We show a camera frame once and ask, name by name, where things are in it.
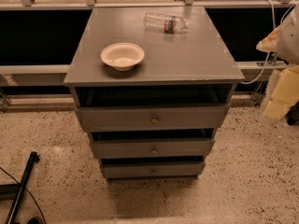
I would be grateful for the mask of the dark robot base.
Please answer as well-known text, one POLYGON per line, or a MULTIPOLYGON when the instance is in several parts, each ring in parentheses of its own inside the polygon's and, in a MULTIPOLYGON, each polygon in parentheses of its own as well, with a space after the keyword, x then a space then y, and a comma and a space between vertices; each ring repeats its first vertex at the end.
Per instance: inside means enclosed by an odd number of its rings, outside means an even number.
POLYGON ((291 107, 286 115, 286 120, 289 125, 294 125, 299 120, 299 102, 291 107))

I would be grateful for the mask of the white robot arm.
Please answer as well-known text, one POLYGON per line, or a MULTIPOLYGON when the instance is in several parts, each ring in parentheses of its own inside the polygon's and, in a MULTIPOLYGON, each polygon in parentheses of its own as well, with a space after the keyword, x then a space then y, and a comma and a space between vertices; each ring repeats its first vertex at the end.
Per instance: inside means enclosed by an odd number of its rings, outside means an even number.
POLYGON ((262 105, 263 117, 280 120, 299 102, 299 6, 296 6, 256 49, 275 52, 289 64, 282 71, 275 70, 269 78, 262 105))

